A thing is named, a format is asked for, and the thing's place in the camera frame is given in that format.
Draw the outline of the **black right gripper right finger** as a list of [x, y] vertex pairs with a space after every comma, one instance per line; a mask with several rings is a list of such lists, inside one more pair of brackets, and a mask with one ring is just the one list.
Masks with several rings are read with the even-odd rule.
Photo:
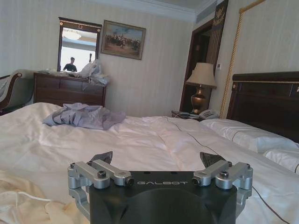
[[200, 153], [204, 170], [193, 173], [192, 183], [196, 186], [209, 186], [214, 179], [215, 185], [224, 190], [237, 187], [236, 209], [243, 210], [246, 200], [252, 196], [253, 168], [247, 163], [235, 165], [220, 155]]

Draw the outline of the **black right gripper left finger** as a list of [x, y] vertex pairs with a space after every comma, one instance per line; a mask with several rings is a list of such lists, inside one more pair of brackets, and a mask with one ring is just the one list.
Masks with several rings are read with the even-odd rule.
[[131, 172], [111, 165], [113, 152], [97, 154], [88, 162], [71, 163], [68, 167], [68, 188], [76, 204], [88, 204], [83, 187], [93, 185], [97, 189], [105, 189], [113, 181], [117, 186], [128, 187], [134, 183]]

